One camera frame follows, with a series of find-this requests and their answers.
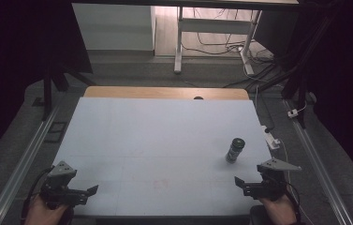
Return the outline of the white desk frame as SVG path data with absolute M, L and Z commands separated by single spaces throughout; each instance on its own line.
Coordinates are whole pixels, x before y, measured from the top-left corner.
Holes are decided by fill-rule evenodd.
M 175 49 L 174 72 L 180 74 L 182 72 L 182 38 L 183 33 L 205 33 L 205 34 L 229 34 L 246 36 L 242 47 L 237 50 L 243 61 L 243 68 L 248 76 L 254 75 L 254 70 L 248 59 L 248 51 L 253 39 L 253 35 L 257 28 L 260 10 L 252 10 L 252 18 L 249 21 L 218 20 L 218 19 L 202 19 L 187 18 L 184 16 L 184 8 L 178 7 L 177 13 L 177 42 Z

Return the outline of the person's left hand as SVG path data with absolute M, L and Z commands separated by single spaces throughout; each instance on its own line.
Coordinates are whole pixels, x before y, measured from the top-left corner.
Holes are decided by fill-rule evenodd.
M 50 209 L 39 195 L 28 206 L 27 216 L 23 225 L 58 225 L 68 206 L 61 204 Z

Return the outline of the black floor plate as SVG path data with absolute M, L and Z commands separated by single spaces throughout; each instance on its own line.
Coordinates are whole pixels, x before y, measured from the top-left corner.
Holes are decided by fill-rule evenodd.
M 67 122 L 53 122 L 44 139 L 45 143 L 60 143 L 66 133 Z

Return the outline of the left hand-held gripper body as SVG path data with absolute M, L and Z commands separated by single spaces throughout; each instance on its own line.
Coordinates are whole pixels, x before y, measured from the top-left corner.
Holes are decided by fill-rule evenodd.
M 76 174 L 77 171 L 64 161 L 60 161 L 48 173 L 39 195 L 50 209 L 56 209 L 61 204 L 74 207 L 80 196 L 86 196 L 86 190 L 68 187 L 69 182 Z

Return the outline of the small jar with black lid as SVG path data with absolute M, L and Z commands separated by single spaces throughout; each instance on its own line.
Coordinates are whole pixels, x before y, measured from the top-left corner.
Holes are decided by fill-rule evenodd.
M 230 144 L 228 152 L 225 155 L 226 162 L 235 163 L 244 147 L 245 141 L 242 138 L 234 138 Z

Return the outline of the black tripod stand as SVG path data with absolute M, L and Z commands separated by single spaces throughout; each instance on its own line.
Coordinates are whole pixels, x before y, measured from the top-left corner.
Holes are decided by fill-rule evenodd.
M 288 68 L 284 75 L 280 75 L 270 80 L 269 82 L 259 86 L 259 93 L 269 89 L 280 82 L 287 80 L 287 83 L 281 91 L 283 99 L 290 99 L 295 94 L 298 94 L 298 112 L 297 119 L 303 128 L 304 116 L 303 111 L 306 107 L 306 91 L 308 73 L 308 61 L 315 51 L 316 46 L 329 28 L 334 16 L 330 12 L 320 13 L 318 16 L 312 15 L 312 21 L 305 27 L 301 25 L 301 35 L 297 37 L 298 44 L 293 51 L 287 53 L 283 58 L 286 63 L 283 68 Z
M 60 92 L 66 92 L 69 84 L 66 80 L 66 74 L 71 75 L 78 81 L 88 85 L 94 86 L 96 83 L 82 75 L 76 69 L 67 66 L 64 63 L 49 64 L 43 79 L 44 84 L 44 113 L 42 120 L 46 121 L 52 112 L 52 90 L 51 87 L 55 85 L 56 89 Z

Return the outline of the wooden table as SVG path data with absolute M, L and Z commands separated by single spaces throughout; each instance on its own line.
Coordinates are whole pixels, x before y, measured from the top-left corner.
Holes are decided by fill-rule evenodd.
M 89 86 L 85 98 L 163 98 L 248 100 L 244 89 L 193 87 Z

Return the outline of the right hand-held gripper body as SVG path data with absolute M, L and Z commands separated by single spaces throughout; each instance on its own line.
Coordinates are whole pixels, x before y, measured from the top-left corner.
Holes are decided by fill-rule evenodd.
M 251 188 L 255 192 L 253 199 L 267 198 L 276 201 L 287 192 L 285 172 L 299 172 L 300 166 L 292 165 L 277 158 L 271 158 L 257 165 L 257 171 L 262 177 L 258 183 L 246 183 L 244 188 Z

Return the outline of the white cabinet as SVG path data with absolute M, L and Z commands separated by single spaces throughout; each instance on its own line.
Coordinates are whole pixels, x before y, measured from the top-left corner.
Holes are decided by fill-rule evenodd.
M 77 3 L 72 7 L 88 50 L 154 50 L 155 7 Z

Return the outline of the aluminium floor rail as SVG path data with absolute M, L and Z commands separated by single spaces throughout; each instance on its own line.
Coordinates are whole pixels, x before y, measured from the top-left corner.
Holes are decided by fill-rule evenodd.
M 59 105 L 54 106 L 47 118 L 40 122 L 37 131 L 34 133 L 33 138 L 25 148 L 21 159 L 16 165 L 16 168 L 7 180 L 7 183 L 0 194 L 0 225 L 4 220 L 14 198 L 16 197 L 17 192 L 22 185 L 22 181 L 27 175 L 55 116 L 58 114 L 58 111 Z
M 316 173 L 318 181 L 322 186 L 325 196 L 327 197 L 328 203 L 330 204 L 338 222 L 340 225 L 353 225 L 353 219 L 350 216 L 346 205 L 342 200 L 339 191 L 337 190 L 334 183 L 331 181 L 324 163 L 322 162 L 314 143 L 307 130 L 301 126 L 297 118 L 290 118 L 296 133 L 301 140 L 302 146 L 306 155 L 308 156 L 311 165 Z

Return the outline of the white table mat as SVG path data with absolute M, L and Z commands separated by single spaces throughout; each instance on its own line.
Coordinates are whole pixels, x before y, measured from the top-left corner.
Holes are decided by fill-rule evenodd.
M 249 212 L 234 177 L 259 181 L 270 157 L 250 100 L 83 97 L 55 159 L 76 169 L 71 188 L 98 186 L 79 216 L 216 217 Z

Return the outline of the white power strip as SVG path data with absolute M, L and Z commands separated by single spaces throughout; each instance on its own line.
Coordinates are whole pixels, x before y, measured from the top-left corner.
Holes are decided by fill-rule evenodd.
M 275 139 L 271 134 L 271 131 L 266 127 L 261 127 L 264 139 L 271 150 L 279 149 L 281 142 L 278 139 Z

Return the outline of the person's right hand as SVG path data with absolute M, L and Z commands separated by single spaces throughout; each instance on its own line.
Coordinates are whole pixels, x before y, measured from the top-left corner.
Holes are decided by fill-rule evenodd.
M 274 225 L 293 225 L 297 222 L 293 204 L 286 195 L 274 202 L 267 198 L 260 198 L 259 201 Z

